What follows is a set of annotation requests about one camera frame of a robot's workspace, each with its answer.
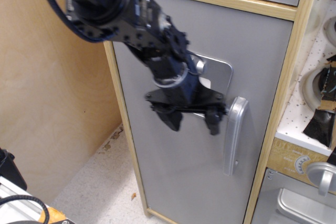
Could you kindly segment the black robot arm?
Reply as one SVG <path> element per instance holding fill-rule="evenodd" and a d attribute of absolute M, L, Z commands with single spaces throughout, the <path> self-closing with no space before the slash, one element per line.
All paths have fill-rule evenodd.
<path fill-rule="evenodd" d="M 203 86 L 186 34 L 154 0 L 47 0 L 56 15 L 88 42 L 122 42 L 153 74 L 145 99 L 178 131 L 184 113 L 201 113 L 211 135 L 225 115 L 224 96 Z"/>

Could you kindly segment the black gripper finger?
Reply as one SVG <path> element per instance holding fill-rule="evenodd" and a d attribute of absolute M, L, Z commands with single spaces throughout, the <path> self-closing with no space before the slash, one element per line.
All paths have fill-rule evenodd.
<path fill-rule="evenodd" d="M 182 113 L 175 110 L 155 110 L 159 118 L 173 131 L 179 131 Z"/>
<path fill-rule="evenodd" d="M 223 116 L 227 114 L 224 106 L 210 106 L 205 111 L 205 123 L 211 135 L 220 133 L 220 122 Z"/>

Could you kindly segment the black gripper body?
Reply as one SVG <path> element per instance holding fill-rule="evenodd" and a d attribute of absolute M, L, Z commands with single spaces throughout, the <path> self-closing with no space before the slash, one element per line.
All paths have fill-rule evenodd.
<path fill-rule="evenodd" d="M 201 84 L 198 76 L 190 73 L 174 83 L 159 85 L 159 89 L 148 92 L 145 100 L 155 110 L 161 111 L 207 111 L 217 108 L 225 111 L 224 95 Z"/>

